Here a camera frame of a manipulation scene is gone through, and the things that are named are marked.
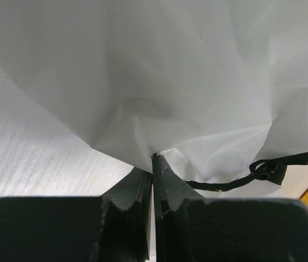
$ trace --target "black ribbon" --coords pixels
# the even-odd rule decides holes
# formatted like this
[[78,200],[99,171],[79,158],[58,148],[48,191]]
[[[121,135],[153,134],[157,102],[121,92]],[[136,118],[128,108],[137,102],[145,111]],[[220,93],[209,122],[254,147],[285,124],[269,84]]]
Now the black ribbon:
[[199,183],[185,181],[190,187],[205,191],[225,192],[244,186],[253,180],[267,180],[281,185],[288,165],[308,165],[308,152],[277,159],[259,160],[250,165],[250,174],[230,183]]

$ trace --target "white bag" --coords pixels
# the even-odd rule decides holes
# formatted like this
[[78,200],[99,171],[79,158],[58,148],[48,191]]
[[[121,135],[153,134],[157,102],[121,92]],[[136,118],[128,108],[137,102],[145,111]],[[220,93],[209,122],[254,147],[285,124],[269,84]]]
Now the white bag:
[[0,0],[0,64],[91,147],[147,171],[164,151],[182,178],[225,183],[308,151],[308,1]]

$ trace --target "plastic bag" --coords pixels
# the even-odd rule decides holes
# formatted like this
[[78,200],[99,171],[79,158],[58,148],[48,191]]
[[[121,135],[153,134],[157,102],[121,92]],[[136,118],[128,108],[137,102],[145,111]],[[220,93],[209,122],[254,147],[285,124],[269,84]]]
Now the plastic bag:
[[223,183],[308,151],[308,1],[0,0],[0,64],[143,170],[162,152],[182,178]]

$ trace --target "white plastic bag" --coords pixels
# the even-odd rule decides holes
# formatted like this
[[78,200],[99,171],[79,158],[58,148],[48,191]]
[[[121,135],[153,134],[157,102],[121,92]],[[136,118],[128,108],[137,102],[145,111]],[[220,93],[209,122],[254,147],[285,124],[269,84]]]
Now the white plastic bag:
[[223,183],[308,151],[308,1],[0,0],[0,64],[147,171],[164,151],[182,178]]

